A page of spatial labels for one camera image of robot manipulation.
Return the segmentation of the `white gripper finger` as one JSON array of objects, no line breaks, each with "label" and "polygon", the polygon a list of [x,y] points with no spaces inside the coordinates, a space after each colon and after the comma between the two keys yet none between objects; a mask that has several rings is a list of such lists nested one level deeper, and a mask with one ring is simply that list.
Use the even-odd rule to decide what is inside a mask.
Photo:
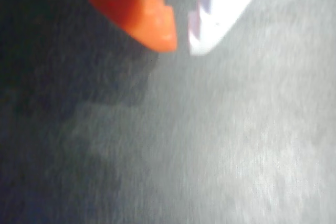
[{"label": "white gripper finger", "polygon": [[252,0],[197,0],[188,13],[188,43],[192,56],[213,50]]}]

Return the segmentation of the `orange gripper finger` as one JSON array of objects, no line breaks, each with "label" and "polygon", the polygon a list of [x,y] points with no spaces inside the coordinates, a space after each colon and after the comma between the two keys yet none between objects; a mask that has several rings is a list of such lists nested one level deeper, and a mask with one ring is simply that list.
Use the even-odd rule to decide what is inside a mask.
[{"label": "orange gripper finger", "polygon": [[125,33],[142,45],[157,51],[177,48],[174,10],[164,0],[89,0]]}]

